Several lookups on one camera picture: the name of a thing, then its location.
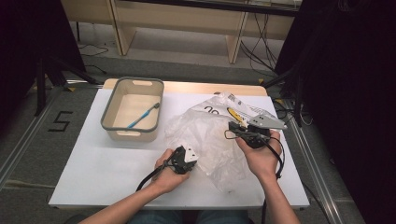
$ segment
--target beige plastic container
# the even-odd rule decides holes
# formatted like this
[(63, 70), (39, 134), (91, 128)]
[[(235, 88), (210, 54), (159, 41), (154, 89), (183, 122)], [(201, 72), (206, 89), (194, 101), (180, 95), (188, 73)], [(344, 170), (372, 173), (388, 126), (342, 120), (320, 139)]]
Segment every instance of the beige plastic container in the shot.
[[(102, 116), (102, 127), (114, 140), (151, 142), (157, 137), (157, 126), (163, 99), (163, 82), (154, 78), (120, 78)], [(149, 114), (132, 128), (129, 124), (139, 119), (148, 109)]]

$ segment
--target white tabletop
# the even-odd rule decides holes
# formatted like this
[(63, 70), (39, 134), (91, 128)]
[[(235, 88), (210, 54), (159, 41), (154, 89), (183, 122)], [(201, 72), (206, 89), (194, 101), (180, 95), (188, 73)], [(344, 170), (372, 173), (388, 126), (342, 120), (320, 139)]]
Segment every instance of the white tabletop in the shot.
[[(111, 90), (99, 90), (84, 126), (49, 201), (50, 206), (66, 208), (107, 206), (134, 193), (141, 180), (152, 170), (165, 150), (166, 121), (188, 108), (213, 97), (211, 94), (171, 93), (163, 95), (158, 136), (150, 143), (114, 141), (100, 124)], [(269, 97), (239, 96), (245, 104), (275, 114)], [(279, 184), (295, 208), (307, 207), (300, 177), (281, 133), (286, 163)], [(247, 209), (262, 206), (264, 194), (257, 178), (250, 174), (239, 180), (234, 190), (219, 191), (199, 169), (174, 191), (148, 203), (147, 209)]]

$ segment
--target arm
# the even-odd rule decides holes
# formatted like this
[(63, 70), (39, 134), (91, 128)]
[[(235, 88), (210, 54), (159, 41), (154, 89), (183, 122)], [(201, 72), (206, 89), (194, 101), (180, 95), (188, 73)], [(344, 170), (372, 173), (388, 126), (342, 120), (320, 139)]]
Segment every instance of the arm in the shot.
[[(172, 154), (172, 149), (166, 149), (163, 155), (155, 163), (155, 167), (163, 164), (163, 161)], [(130, 196), (110, 205), (98, 213), (86, 218), (80, 223), (126, 223), (136, 214), (146, 203), (155, 198), (172, 191), (182, 182), (190, 177), (190, 173), (185, 175), (175, 174), (169, 167), (163, 169), (158, 178), (151, 181), (145, 188), (131, 194)]]
[[(279, 139), (278, 132), (271, 131), (271, 137)], [(264, 190), (268, 210), (275, 223), (300, 223), (291, 209), (282, 189), (276, 180), (277, 159), (267, 148), (253, 149), (242, 138), (236, 138), (236, 143), (245, 153), (250, 171), (257, 176)], [(278, 153), (281, 153), (280, 144), (271, 139), (269, 144)]]

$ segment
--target clear plastic bag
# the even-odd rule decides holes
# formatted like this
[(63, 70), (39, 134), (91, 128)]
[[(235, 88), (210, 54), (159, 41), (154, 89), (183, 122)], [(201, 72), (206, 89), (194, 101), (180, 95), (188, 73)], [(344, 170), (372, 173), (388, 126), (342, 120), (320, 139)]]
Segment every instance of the clear plastic bag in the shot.
[(246, 119), (236, 116), (233, 110), (248, 117), (253, 113), (232, 94), (224, 92), (172, 118), (165, 128), (166, 145), (193, 148), (199, 156), (198, 168), (221, 191), (233, 190), (233, 183), (244, 179), (248, 170), (242, 150), (224, 136), (229, 121)]

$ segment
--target forearm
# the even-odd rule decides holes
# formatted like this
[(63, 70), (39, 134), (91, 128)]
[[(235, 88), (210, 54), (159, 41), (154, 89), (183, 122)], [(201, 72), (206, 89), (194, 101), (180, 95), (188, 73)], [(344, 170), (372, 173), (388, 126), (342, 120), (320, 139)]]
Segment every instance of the forearm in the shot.
[(146, 188), (110, 205), (98, 213), (88, 217), (81, 223), (126, 223), (146, 203), (151, 202), (162, 193), (148, 185)]
[(268, 211), (274, 223), (300, 223), (291, 209), (285, 194), (278, 185), (276, 177), (259, 177), (259, 181), (262, 184)]

